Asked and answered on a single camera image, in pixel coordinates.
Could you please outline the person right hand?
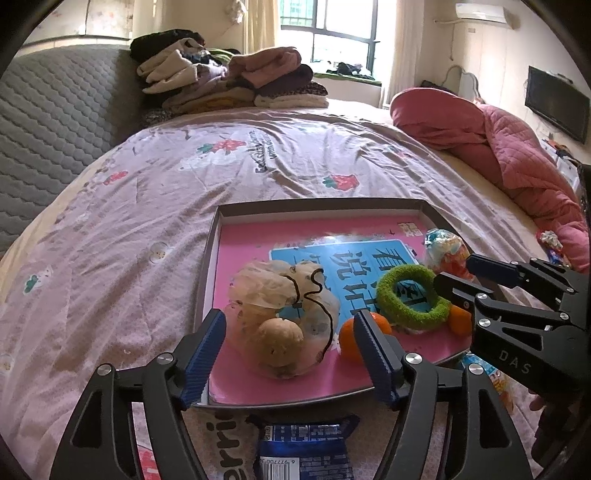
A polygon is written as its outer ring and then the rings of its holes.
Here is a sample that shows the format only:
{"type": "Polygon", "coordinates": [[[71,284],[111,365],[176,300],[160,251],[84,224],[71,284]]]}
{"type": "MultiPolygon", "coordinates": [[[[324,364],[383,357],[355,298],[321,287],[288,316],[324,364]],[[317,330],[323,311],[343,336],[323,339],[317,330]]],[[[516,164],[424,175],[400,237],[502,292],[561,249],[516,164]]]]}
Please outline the person right hand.
{"type": "Polygon", "coordinates": [[[529,404],[529,409],[531,411],[539,411],[543,409],[546,405],[546,400],[541,396],[535,394],[533,400],[529,404]]]}

